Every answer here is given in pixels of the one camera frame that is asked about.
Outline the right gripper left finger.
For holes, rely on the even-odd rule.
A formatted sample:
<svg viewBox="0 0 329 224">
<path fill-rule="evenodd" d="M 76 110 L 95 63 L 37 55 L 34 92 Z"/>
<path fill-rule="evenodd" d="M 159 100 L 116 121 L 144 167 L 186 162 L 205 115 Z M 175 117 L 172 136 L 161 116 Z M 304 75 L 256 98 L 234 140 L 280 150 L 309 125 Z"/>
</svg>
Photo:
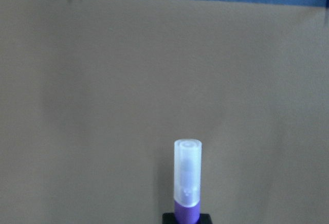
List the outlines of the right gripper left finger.
<svg viewBox="0 0 329 224">
<path fill-rule="evenodd" d="M 162 224 L 176 224 L 174 213 L 163 213 Z"/>
</svg>

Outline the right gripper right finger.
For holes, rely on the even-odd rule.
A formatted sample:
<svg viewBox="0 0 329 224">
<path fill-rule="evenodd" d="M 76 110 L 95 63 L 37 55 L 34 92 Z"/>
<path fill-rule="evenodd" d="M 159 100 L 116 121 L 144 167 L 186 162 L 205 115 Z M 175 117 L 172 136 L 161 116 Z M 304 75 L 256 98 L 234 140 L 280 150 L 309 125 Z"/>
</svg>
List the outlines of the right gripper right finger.
<svg viewBox="0 0 329 224">
<path fill-rule="evenodd" d="M 212 224 L 212 219 L 209 214 L 200 213 L 198 224 Z"/>
</svg>

